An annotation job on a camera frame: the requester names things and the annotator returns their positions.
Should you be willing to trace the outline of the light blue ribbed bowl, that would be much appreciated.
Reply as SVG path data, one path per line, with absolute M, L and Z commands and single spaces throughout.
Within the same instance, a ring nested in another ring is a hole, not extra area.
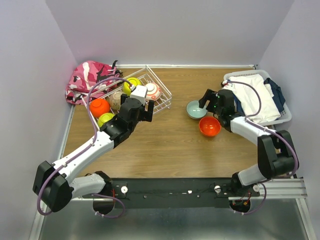
M 208 111 L 205 108 L 199 107 L 199 101 L 193 100 L 186 105 L 186 112 L 191 119 L 200 120 L 205 117 Z

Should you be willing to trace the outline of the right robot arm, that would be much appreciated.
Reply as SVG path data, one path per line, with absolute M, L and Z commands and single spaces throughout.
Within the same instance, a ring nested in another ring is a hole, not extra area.
M 198 101 L 201 109 L 216 115 L 220 126 L 257 146 L 257 164 L 236 172 L 231 177 L 230 191 L 241 196 L 259 182 L 294 174 L 299 168 L 291 135 L 286 130 L 265 128 L 235 111 L 233 93 L 227 89 L 207 89 Z

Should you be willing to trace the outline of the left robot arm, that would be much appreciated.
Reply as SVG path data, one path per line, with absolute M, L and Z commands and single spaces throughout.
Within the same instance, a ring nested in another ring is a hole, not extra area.
M 32 190 L 37 195 L 37 210 L 45 203 L 51 212 L 62 210 L 73 198 L 87 195 L 89 188 L 79 186 L 76 178 L 90 163 L 127 140 L 140 121 L 151 122 L 155 102 L 142 103 L 135 97 L 122 96 L 118 114 L 102 125 L 99 131 L 75 151 L 55 163 L 43 161 L 36 170 Z

